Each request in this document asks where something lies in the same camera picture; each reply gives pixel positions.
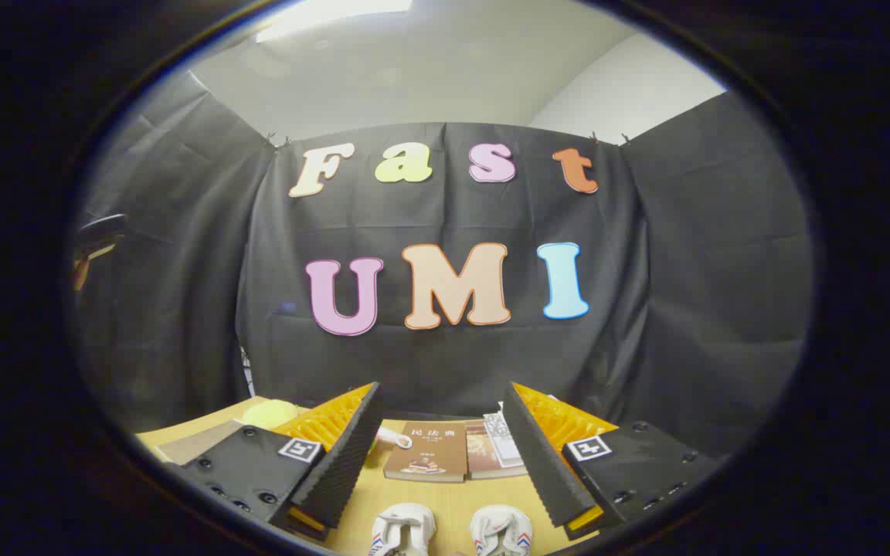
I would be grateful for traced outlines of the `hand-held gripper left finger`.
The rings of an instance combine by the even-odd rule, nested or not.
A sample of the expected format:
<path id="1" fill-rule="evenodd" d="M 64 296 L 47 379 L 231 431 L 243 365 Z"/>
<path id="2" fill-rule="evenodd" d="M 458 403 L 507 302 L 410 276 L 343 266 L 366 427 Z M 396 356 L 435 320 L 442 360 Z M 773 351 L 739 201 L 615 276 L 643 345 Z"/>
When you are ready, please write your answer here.
<path id="1" fill-rule="evenodd" d="M 325 541 L 382 424 L 377 382 L 265 429 L 240 425 L 171 473 L 234 513 Z"/>

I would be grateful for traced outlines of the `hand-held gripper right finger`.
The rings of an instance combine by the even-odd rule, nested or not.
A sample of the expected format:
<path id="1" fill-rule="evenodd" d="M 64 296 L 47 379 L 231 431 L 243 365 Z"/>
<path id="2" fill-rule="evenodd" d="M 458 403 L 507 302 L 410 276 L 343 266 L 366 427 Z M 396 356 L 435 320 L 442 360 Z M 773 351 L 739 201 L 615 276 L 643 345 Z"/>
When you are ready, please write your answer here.
<path id="1" fill-rule="evenodd" d="M 645 420 L 612 425 L 516 382 L 501 414 L 549 520 L 572 541 L 660 513 L 718 465 Z"/>

